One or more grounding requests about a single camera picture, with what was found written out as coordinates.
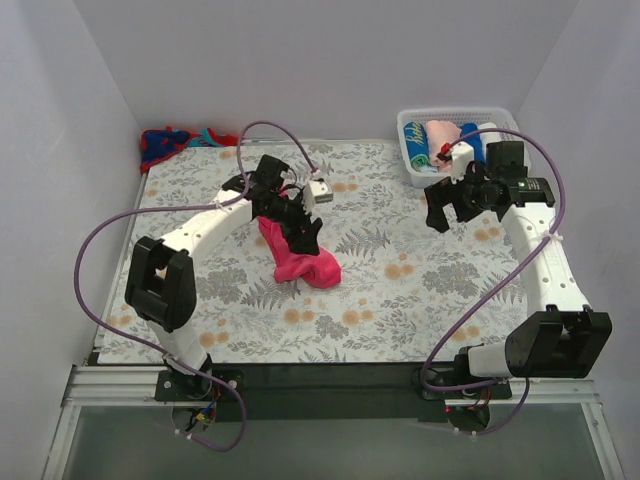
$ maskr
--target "table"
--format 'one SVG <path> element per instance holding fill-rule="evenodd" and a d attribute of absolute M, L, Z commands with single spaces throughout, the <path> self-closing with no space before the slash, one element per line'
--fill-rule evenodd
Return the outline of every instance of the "table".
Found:
<path fill-rule="evenodd" d="M 314 211 L 319 243 L 342 265 L 330 290 L 304 281 L 276 284 L 274 262 L 257 222 L 236 230 L 196 272 L 198 306 L 191 321 L 214 362 L 392 362 L 424 359 L 446 330 L 516 266 L 495 214 L 439 234 L 425 225 L 426 199 L 409 183 L 393 142 L 309 142 L 330 178 L 334 201 Z M 308 168 L 294 145 L 243 147 L 248 169 L 263 154 L 282 159 L 300 183 Z M 151 169 L 140 206 L 208 203 L 237 174 L 235 149 L 190 148 Z M 110 325 L 156 341 L 124 302 L 133 244 L 159 237 L 192 214 L 142 215 L 127 239 L 106 317 Z M 437 359 L 460 347 L 503 340 L 526 318 L 516 280 L 459 330 Z M 100 364 L 159 364 L 158 352 L 103 332 Z"/>

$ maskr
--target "white basket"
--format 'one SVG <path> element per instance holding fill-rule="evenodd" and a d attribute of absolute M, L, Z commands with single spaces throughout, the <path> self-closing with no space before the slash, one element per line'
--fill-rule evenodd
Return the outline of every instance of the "white basket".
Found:
<path fill-rule="evenodd" d="M 411 159 L 407 152 L 407 142 L 404 140 L 404 126 L 409 122 L 426 123 L 429 120 L 449 120 L 460 126 L 465 123 L 495 123 L 498 127 L 520 131 L 513 116 L 504 108 L 491 107 L 449 107 L 449 108 L 418 108 L 414 110 L 403 110 L 398 114 L 398 139 L 400 150 L 404 159 L 404 166 L 411 176 L 411 185 L 415 188 L 425 188 L 432 183 L 438 182 L 447 177 L 447 173 L 423 173 L 418 172 L 411 166 Z M 511 135 L 500 134 L 503 140 L 520 140 Z M 531 168 L 527 146 L 524 149 L 524 163 Z"/>

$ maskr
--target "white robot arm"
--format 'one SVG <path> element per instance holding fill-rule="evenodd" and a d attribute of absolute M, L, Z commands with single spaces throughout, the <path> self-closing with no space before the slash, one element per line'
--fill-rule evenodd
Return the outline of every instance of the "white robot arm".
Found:
<path fill-rule="evenodd" d="M 497 213 L 523 263 L 545 237 L 545 248 L 522 272 L 528 319 L 505 342 L 465 347 L 457 364 L 475 378 L 586 376 L 611 334 L 606 313 L 594 312 L 580 291 L 562 248 L 549 234 L 555 219 L 547 181 L 527 176 L 522 142 L 488 145 L 487 164 L 473 161 L 461 143 L 451 149 L 451 178 L 425 189 L 427 225 L 439 232 L 449 225 L 442 207 L 451 203 L 459 222 L 485 210 Z"/>
<path fill-rule="evenodd" d="M 141 238 L 135 245 L 125 301 L 136 310 L 169 352 L 165 361 L 175 370 L 192 375 L 173 360 L 199 370 L 210 362 L 189 318 L 196 305 L 195 271 L 227 236 L 257 216 L 283 227 L 293 253 L 317 255 L 317 234 L 322 221 L 311 222 L 318 203 L 333 199 L 331 187 L 316 172 L 294 199 L 283 195 L 281 173 L 289 167 L 278 159 L 263 156 L 251 172 L 247 196 L 227 207 L 199 213 L 176 230 L 154 240 Z M 221 204 L 238 197 L 244 182 L 234 177 L 211 202 Z"/>

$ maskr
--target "pink towel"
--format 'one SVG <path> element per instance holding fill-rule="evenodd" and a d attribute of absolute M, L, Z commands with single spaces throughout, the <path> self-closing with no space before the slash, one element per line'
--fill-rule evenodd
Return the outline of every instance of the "pink towel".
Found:
<path fill-rule="evenodd" d="M 276 269 L 273 276 L 277 283 L 295 280 L 298 277 L 315 288 L 330 288 L 342 279 L 342 269 L 336 259 L 324 248 L 320 254 L 298 255 L 289 251 L 282 236 L 280 225 L 264 217 L 258 217 L 260 233 L 269 244 Z"/>
<path fill-rule="evenodd" d="M 440 149 L 445 143 L 451 143 L 460 138 L 460 129 L 453 122 L 429 120 L 424 125 L 429 142 L 429 161 L 439 172 L 450 172 L 451 163 L 445 163 L 438 158 Z"/>

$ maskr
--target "white wall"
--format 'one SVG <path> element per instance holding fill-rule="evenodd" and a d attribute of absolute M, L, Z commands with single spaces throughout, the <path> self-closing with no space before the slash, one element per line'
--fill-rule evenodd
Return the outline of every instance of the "white wall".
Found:
<path fill-rule="evenodd" d="M 564 173 L 561 232 L 614 332 L 594 368 L 627 478 L 640 478 L 640 4 L 581 0 L 517 119 Z"/>
<path fill-rule="evenodd" d="M 75 0 L 136 119 L 395 138 L 404 109 L 517 111 L 577 0 Z"/>
<path fill-rule="evenodd" d="M 0 478 L 32 480 L 95 331 L 73 298 L 75 254 L 132 204 L 139 129 L 71 0 L 0 2 L 0 87 Z M 87 261 L 98 311 L 123 230 Z"/>

